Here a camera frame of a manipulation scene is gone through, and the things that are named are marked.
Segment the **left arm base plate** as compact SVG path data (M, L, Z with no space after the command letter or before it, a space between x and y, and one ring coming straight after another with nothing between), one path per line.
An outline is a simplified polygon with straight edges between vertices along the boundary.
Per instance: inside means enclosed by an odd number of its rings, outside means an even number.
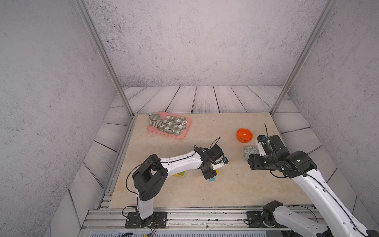
M142 219L140 214L135 212L129 212L126 217L125 228L126 229L141 229L141 228L157 228L164 229L167 224L167 212L153 212L153 214Z

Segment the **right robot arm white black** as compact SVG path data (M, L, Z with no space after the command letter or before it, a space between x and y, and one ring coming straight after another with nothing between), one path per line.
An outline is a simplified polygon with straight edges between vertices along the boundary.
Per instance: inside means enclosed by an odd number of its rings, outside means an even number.
M263 207L262 223L273 228L285 226L303 237L377 237L357 220L335 196L317 169L315 162L303 151L290 153L278 135L260 135L257 138L258 154L250 154L248 164L252 170L279 171L284 178L292 179L312 201L324 218L321 224L290 210L274 200Z

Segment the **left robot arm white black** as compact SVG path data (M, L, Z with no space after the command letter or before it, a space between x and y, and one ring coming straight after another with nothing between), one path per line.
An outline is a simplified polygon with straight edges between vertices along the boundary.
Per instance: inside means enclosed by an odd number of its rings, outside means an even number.
M217 144L211 148L194 146L191 152L170 158L159 158L156 154L150 155L132 174L139 217L146 220L154 215L154 198L168 177L199 169L203 177L210 180L217 175L217 169L228 163L228 158Z

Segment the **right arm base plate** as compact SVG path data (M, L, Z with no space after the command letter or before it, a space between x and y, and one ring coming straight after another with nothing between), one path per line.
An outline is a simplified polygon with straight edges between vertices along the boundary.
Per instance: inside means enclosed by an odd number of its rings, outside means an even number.
M284 228L285 226L278 224L270 214L264 211L248 211L247 218L244 223L249 228Z

